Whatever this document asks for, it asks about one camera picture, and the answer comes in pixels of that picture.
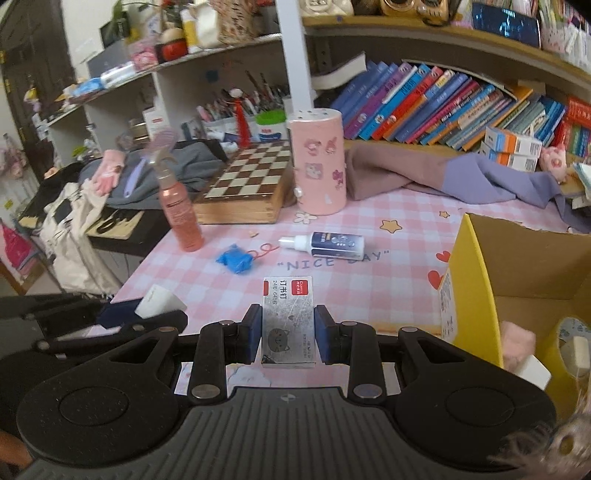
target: pink book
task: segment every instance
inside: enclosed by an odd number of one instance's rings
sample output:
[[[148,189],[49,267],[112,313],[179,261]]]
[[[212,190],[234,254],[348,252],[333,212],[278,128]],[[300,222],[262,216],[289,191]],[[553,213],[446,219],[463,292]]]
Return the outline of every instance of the pink book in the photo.
[[[478,82],[476,80],[471,80],[468,84],[460,90],[460,92],[454,96],[449,102],[445,104],[443,109],[439,110],[435,115],[429,118],[425,123],[423,123],[415,133],[413,133],[405,143],[410,144],[413,143],[418,137],[420,137],[427,129],[431,128],[435,125],[442,117],[447,115],[451,112],[457,105],[459,105],[462,100],[467,96],[471,95],[478,88]]]
[[[398,67],[382,87],[371,97],[359,113],[345,127],[345,138],[353,140],[361,132],[366,121],[373,119],[378,109],[382,106],[382,100],[397,87],[401,86],[402,80],[413,67],[403,63]]]

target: red label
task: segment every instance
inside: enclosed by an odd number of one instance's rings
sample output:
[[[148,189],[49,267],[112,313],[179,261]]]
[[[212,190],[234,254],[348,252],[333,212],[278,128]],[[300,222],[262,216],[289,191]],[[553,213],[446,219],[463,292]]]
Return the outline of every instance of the red label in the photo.
[[[292,295],[308,295],[308,281],[307,280],[292,280],[291,281]]]

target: white eraser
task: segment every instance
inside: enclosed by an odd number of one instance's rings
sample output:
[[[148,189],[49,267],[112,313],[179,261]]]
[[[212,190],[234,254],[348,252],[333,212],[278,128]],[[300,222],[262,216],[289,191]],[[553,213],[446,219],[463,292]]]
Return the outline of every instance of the white eraser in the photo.
[[[574,377],[582,377],[591,369],[589,341],[585,337],[572,337],[560,348],[566,370]]]
[[[173,310],[184,312],[187,310],[187,306],[171,291],[160,285],[152,285],[135,312],[143,319],[147,319]]]
[[[530,355],[523,359],[515,369],[515,375],[529,383],[533,383],[536,387],[544,390],[552,378],[549,370],[542,365],[536,357]]]

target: purple cloth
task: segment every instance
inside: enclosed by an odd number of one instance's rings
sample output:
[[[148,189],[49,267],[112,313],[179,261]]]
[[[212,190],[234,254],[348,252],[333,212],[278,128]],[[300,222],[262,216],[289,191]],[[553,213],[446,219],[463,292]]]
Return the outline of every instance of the purple cloth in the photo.
[[[581,233],[591,232],[591,218],[573,212],[554,177],[545,171],[517,171],[470,153],[447,162],[441,192],[473,205],[519,199],[545,208],[554,200],[564,223]]]

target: doorway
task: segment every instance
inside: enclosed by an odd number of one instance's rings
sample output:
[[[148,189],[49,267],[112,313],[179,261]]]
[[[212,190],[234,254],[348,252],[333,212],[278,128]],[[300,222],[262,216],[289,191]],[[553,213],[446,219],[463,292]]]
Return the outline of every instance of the doorway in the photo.
[[[33,108],[23,99],[33,83],[41,101],[41,118],[48,118],[60,107],[55,99],[75,81],[60,0],[12,2],[0,22],[0,64],[21,142],[35,176],[42,181],[53,166],[53,145],[37,136]]]

